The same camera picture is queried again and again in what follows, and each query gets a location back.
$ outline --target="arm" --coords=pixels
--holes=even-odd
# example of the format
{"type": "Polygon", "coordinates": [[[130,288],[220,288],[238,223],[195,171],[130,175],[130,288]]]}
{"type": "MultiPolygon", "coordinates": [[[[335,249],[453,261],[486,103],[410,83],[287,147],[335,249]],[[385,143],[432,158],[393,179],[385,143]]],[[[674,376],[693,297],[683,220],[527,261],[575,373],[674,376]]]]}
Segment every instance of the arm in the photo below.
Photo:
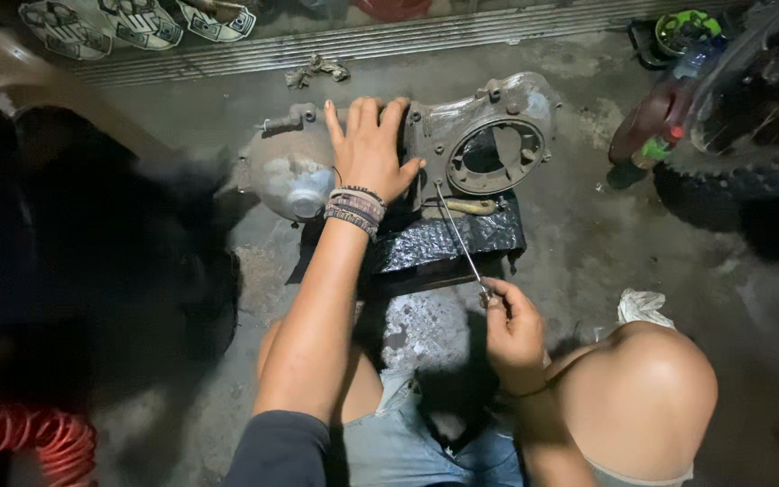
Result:
{"type": "MultiPolygon", "coordinates": [[[[368,188],[386,202],[408,187],[425,161],[398,164],[396,136],[407,103],[391,102],[378,124],[377,100],[354,101],[345,135],[335,106],[326,102],[326,125],[344,184],[368,188]]],[[[285,410],[329,424],[351,347],[354,294],[367,244],[368,235],[359,227],[327,220],[299,293],[266,357],[254,415],[285,410]]]]}
{"type": "Polygon", "coordinates": [[[486,312],[489,361],[503,389],[518,397],[516,437],[525,470],[542,485],[595,485],[546,385],[542,316],[513,284],[484,282],[496,294],[486,312]]]}

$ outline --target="ribbed metal panel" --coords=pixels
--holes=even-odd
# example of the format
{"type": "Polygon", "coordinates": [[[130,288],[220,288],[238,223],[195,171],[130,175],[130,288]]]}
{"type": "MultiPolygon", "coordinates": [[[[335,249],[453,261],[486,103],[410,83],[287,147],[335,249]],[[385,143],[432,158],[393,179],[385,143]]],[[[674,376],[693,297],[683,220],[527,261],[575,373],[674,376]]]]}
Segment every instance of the ribbed metal panel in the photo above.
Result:
{"type": "Polygon", "coordinates": [[[319,53],[353,60],[446,50],[538,37],[566,36],[622,28],[633,18],[657,17],[676,8],[718,11],[747,0],[577,0],[480,14],[423,19],[318,34],[239,41],[174,49],[131,60],[105,60],[73,69],[99,87],[194,80],[224,74],[289,69],[319,53]]]}

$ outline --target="white rag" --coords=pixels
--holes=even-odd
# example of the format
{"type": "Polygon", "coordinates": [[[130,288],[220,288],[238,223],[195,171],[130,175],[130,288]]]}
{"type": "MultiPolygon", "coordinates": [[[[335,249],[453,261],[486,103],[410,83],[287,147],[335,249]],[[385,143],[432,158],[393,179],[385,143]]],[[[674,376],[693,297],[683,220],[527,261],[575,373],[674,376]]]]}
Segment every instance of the white rag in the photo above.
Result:
{"type": "Polygon", "coordinates": [[[652,291],[636,291],[630,288],[621,293],[618,303],[618,322],[652,322],[675,329],[669,318],[661,315],[658,309],[665,304],[665,294],[652,291]]]}

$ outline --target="dirty floor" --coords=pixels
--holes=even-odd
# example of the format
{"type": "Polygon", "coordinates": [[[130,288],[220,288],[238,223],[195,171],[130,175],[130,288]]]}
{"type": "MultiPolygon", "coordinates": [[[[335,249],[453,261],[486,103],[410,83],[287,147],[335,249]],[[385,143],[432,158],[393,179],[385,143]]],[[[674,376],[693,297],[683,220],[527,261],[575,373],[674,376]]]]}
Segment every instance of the dirty floor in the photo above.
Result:
{"type": "MultiPolygon", "coordinates": [[[[651,179],[622,192],[606,185],[610,135],[655,79],[634,61],[625,35],[523,41],[349,67],[349,82],[318,78],[301,91],[288,91],[281,72],[265,72],[107,94],[172,146],[204,159],[218,153],[235,159],[254,125],[285,115],[291,103],[332,98],[346,106],[365,94],[437,103],[468,96],[492,78],[541,73],[564,107],[551,142],[554,157],[516,187],[528,249],[510,280],[548,320],[550,347],[574,335],[590,340],[608,333],[625,288],[664,293],[663,313],[696,341],[719,379],[718,408],[689,484],[779,485],[779,264],[761,262],[736,234],[678,220],[651,179]],[[224,147],[232,151],[225,154],[224,147]]],[[[246,171],[235,177],[247,186],[246,171]]],[[[235,227],[230,237],[244,289],[240,326],[221,360],[191,367],[158,359],[114,403],[99,393],[92,420],[101,440],[101,485],[220,484],[256,392],[261,335],[297,291],[284,282],[298,260],[300,231],[262,205],[235,227]]],[[[388,367],[453,369],[468,361],[469,325],[481,319],[471,284],[398,297],[383,307],[388,367]]],[[[170,325],[171,333],[177,326],[170,325]]],[[[135,356],[165,357],[154,342],[108,340],[135,356]]],[[[455,393],[463,402],[470,392],[455,393]]]]}

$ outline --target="metal shaft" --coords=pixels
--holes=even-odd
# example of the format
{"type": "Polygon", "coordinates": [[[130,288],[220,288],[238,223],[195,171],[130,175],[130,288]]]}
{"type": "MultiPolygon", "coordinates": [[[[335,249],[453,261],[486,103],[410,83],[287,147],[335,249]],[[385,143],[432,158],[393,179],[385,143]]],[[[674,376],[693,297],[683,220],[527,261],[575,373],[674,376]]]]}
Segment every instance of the metal shaft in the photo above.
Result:
{"type": "Polygon", "coordinates": [[[440,194],[440,184],[442,181],[438,180],[435,181],[435,189],[437,190],[438,197],[440,198],[440,203],[443,204],[444,209],[447,210],[447,217],[449,217],[449,223],[453,225],[453,230],[455,230],[455,236],[459,238],[459,243],[461,244],[461,249],[465,251],[465,257],[467,257],[467,262],[471,264],[471,271],[473,271],[473,274],[477,276],[477,283],[480,284],[480,287],[482,288],[484,293],[489,293],[489,289],[486,288],[486,286],[483,285],[483,280],[480,278],[480,273],[477,272],[476,266],[473,265],[473,259],[471,259],[471,254],[468,254],[467,247],[465,246],[465,241],[461,239],[461,234],[459,233],[459,227],[455,226],[455,221],[453,220],[453,215],[450,214],[449,208],[447,207],[447,201],[444,200],[443,195],[440,194]]]}

